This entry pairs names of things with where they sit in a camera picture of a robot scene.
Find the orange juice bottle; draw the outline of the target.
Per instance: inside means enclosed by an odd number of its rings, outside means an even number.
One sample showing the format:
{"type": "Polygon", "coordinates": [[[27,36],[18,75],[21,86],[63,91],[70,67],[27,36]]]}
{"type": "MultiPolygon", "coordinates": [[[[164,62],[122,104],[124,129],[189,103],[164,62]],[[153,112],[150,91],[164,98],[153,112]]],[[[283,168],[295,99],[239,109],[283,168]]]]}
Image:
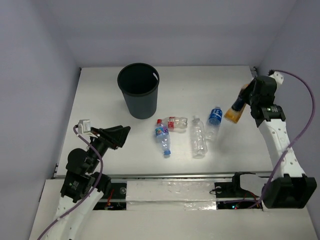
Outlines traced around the orange juice bottle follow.
{"type": "Polygon", "coordinates": [[[224,118],[227,121],[230,121],[234,124],[237,124],[238,121],[240,120],[240,118],[243,114],[243,111],[247,105],[246,102],[242,99],[241,95],[242,95],[243,91],[247,88],[247,86],[248,86],[248,84],[245,84],[242,86],[242,88],[237,96],[237,99],[224,114],[224,118]]]}

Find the blue label water bottle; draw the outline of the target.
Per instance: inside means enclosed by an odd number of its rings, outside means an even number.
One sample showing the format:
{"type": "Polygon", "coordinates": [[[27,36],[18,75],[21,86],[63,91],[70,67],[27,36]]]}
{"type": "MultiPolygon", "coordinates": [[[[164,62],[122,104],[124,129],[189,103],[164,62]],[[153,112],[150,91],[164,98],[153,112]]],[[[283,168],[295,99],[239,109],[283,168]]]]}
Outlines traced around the blue label water bottle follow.
{"type": "Polygon", "coordinates": [[[206,138],[209,141],[214,141],[217,136],[222,122],[223,111],[220,106],[215,106],[206,122],[206,138]]]}

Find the colourful label blue cap bottle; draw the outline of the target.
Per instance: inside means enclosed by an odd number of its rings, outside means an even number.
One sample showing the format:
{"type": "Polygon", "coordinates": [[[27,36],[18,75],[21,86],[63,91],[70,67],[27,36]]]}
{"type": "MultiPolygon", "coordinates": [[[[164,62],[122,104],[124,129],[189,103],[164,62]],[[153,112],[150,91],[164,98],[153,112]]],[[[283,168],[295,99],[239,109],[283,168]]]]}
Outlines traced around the colourful label blue cap bottle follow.
{"type": "Polygon", "coordinates": [[[171,155],[170,133],[166,126],[159,124],[155,128],[155,138],[160,144],[163,155],[168,157],[171,155]]]}

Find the red label clear bottle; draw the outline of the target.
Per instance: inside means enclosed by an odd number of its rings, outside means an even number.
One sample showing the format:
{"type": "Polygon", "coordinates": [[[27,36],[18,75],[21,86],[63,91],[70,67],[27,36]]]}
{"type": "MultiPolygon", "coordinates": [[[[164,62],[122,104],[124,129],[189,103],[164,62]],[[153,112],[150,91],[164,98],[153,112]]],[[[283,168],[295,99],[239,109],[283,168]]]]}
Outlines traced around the red label clear bottle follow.
{"type": "Polygon", "coordinates": [[[169,116],[158,119],[157,124],[167,127],[170,132],[184,133],[188,128],[188,119],[186,117],[169,116]]]}

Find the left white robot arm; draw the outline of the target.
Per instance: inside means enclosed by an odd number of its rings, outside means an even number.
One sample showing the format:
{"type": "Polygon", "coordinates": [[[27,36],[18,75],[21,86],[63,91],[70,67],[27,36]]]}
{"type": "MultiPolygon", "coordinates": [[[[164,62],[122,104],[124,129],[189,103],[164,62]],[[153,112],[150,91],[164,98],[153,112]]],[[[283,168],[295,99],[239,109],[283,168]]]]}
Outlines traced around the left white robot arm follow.
{"type": "Polygon", "coordinates": [[[87,149],[75,148],[67,156],[66,175],[60,190],[53,226],[46,240],[77,240],[95,205],[110,194],[111,178],[103,174],[103,156],[107,150],[122,148],[131,128],[114,126],[95,128],[89,120],[73,127],[87,149]]]}

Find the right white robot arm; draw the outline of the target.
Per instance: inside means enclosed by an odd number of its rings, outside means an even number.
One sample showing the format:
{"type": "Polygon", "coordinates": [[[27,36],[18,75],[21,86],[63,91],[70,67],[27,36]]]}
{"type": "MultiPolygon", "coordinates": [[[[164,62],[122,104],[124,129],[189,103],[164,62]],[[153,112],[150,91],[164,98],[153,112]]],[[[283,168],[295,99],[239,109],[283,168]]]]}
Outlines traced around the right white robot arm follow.
{"type": "Polygon", "coordinates": [[[310,126],[311,116],[294,140],[290,140],[286,116],[274,103],[275,93],[284,82],[284,71],[270,70],[268,75],[256,76],[240,90],[236,101],[224,115],[237,123],[246,106],[262,134],[273,170],[261,189],[258,203],[269,209],[302,209],[317,188],[314,177],[308,177],[293,150],[294,144],[310,126]]]}

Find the black plastic waste bin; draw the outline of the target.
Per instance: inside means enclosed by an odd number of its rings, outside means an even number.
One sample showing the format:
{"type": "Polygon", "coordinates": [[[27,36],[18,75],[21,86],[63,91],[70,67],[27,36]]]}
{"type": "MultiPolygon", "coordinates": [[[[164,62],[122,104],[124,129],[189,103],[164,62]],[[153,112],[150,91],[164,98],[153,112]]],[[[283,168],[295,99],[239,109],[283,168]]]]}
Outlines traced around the black plastic waste bin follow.
{"type": "Polygon", "coordinates": [[[144,120],[155,114],[159,83],[158,71],[146,63],[132,63],[119,72],[117,84],[134,118],[144,120]]]}

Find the clear unlabelled plastic bottle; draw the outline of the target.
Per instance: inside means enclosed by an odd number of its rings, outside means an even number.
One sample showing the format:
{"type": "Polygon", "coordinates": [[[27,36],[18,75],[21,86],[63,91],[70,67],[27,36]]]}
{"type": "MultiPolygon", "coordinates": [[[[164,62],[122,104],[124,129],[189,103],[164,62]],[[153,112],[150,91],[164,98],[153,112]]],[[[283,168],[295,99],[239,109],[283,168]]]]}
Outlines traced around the clear unlabelled plastic bottle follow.
{"type": "Polygon", "coordinates": [[[190,140],[194,158],[203,158],[208,152],[205,127],[198,115],[193,116],[191,122],[190,140]]]}

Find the metal rail right side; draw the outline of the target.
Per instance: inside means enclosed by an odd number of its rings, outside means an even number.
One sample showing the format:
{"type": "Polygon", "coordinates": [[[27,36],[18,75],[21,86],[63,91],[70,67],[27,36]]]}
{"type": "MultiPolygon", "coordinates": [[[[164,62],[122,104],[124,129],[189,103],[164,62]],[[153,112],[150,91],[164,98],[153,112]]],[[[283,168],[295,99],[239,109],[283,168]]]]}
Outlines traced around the metal rail right side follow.
{"type": "Polygon", "coordinates": [[[272,105],[250,104],[250,113],[264,138],[272,167],[275,168],[288,142],[283,133],[286,123],[284,111],[274,100],[272,105]]]}

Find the metal rail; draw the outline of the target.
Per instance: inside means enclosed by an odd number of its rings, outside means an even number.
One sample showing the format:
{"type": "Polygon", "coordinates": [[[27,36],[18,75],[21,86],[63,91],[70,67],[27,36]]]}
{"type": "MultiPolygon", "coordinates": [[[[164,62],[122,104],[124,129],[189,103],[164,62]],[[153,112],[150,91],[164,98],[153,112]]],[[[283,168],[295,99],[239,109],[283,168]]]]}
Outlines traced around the metal rail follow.
{"type": "MultiPolygon", "coordinates": [[[[268,178],[272,171],[258,171],[258,172],[246,172],[249,174],[256,174],[261,178],[268,178]]],[[[166,174],[111,174],[103,173],[111,178],[115,179],[209,179],[209,178],[231,178],[235,175],[235,172],[223,172],[223,173],[166,173],[166,174]]],[[[51,179],[63,179],[65,175],[58,175],[54,173],[51,179]]]]}
{"type": "Polygon", "coordinates": [[[250,113],[264,138],[272,167],[275,168],[288,142],[283,133],[286,123],[284,111],[274,100],[272,105],[250,104],[250,113]]]}

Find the metal rail front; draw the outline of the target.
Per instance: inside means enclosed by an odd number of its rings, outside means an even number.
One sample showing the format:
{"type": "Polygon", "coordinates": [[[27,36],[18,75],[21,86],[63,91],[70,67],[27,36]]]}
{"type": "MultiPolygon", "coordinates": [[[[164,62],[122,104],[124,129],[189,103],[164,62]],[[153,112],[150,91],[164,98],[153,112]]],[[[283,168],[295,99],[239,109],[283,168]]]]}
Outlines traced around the metal rail front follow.
{"type": "MultiPolygon", "coordinates": [[[[258,172],[246,172],[249,174],[256,174],[261,178],[268,178],[272,171],[258,171],[258,172]]],[[[111,178],[115,179],[209,179],[209,178],[231,178],[235,175],[235,172],[223,172],[223,173],[166,173],[166,174],[111,174],[103,173],[111,178]]],[[[58,175],[54,173],[51,179],[63,179],[65,175],[58,175]]]]}

